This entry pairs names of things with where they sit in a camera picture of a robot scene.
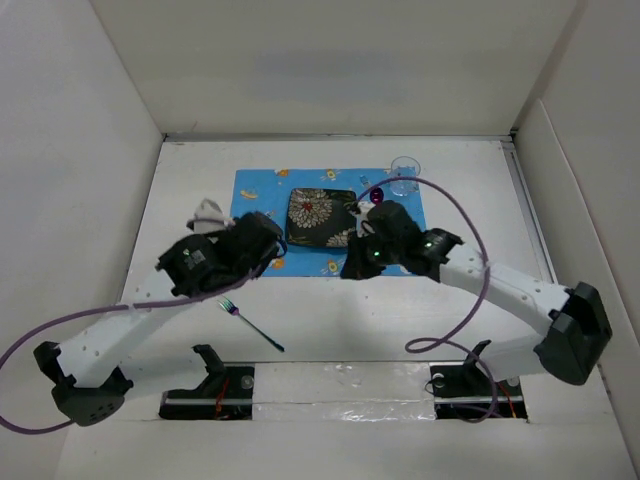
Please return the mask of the blue space print placemat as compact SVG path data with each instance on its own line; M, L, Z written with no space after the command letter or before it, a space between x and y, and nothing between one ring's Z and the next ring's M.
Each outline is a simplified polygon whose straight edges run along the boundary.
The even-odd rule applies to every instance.
M284 232L291 191L295 188L350 190L356 197L390 177L388 169L244 169L236 172L231 215L260 211ZM271 263L271 277L336 277L346 259L346 248L315 249L287 243L284 257Z

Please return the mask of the black floral square plate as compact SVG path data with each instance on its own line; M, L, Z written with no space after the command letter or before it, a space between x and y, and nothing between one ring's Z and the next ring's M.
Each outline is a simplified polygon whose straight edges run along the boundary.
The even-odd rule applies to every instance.
M315 249L343 249L356 230L351 208L356 194L350 190L295 188L286 214L289 245Z

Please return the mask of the iridescent metal fork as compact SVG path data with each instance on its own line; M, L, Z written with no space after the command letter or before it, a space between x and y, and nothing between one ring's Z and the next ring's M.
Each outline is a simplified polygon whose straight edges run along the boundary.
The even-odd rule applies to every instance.
M249 326L252 330L254 330L257 334L259 334L264 340L266 340L272 347L274 347L277 351L284 353L285 348L267 335L264 331L254 325L250 320L248 320L244 315L240 313L239 308L227 297L221 296L217 299L217 303L219 306L226 311L229 315L235 316L239 318L242 322L244 322L247 326Z

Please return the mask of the purple metal spoon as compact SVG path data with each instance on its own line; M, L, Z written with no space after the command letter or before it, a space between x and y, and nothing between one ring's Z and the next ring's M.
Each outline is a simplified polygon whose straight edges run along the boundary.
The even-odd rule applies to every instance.
M384 192L381 187L372 189L369 193L370 202L374 205L379 205L384 201Z

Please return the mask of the clear plastic cup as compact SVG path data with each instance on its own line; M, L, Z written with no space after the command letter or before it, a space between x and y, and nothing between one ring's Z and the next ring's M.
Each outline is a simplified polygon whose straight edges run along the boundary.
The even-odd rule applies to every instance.
M391 163L389 175L391 178L417 177L421 173L420 163L409 156L400 156ZM407 197L419 191L419 183L411 180L397 180L390 183L391 192L399 197Z

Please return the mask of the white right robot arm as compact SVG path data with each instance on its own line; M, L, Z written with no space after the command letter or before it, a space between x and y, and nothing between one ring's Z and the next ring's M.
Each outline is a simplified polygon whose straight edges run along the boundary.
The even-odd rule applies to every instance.
M586 383L612 337L598 290L584 282L569 288L483 259L480 251L439 228L422 230L394 201L350 207L358 229L350 234L340 273L349 280L377 277L390 265L476 295L526 323L532 334L473 349L462 381L483 394L498 381L548 373Z

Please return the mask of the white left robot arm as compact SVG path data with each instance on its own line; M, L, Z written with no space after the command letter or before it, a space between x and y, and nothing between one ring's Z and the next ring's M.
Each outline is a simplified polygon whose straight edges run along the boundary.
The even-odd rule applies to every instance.
M174 317L259 277L286 250L281 228L250 212L219 231L192 233L159 256L154 270L128 305L93 310L97 321L62 342L34 351L41 372L54 384L58 410L88 427L113 415L127 399L183 390L217 395L227 369L208 344L192 346L188 358L159 366L134 351Z

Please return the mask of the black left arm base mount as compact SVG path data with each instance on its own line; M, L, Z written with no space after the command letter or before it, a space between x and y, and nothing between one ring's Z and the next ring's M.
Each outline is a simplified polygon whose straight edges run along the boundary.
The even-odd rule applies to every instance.
M225 364L210 345L196 345L207 375L194 389L163 394L158 415L172 421L244 421L253 418L255 366Z

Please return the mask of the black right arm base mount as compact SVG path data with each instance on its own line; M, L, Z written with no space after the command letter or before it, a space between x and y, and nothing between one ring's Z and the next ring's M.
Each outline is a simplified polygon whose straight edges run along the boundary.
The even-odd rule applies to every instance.
M433 362L429 367L431 379L424 389L434 397L437 419L477 422L484 415L496 419L528 419L518 378L492 386L470 356L463 361Z

